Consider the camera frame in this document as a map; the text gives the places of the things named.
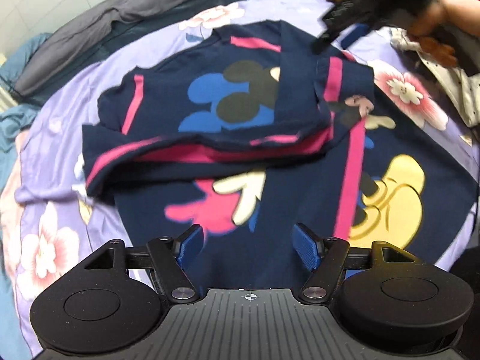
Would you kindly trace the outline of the person right hand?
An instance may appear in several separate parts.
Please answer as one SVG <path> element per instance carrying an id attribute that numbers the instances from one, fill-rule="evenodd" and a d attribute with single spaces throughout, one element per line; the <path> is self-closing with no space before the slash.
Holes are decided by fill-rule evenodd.
<path id="1" fill-rule="evenodd" d="M 430 35 L 439 25 L 451 24 L 462 31 L 479 36 L 479 0 L 433 0 L 407 29 L 409 35 Z"/>

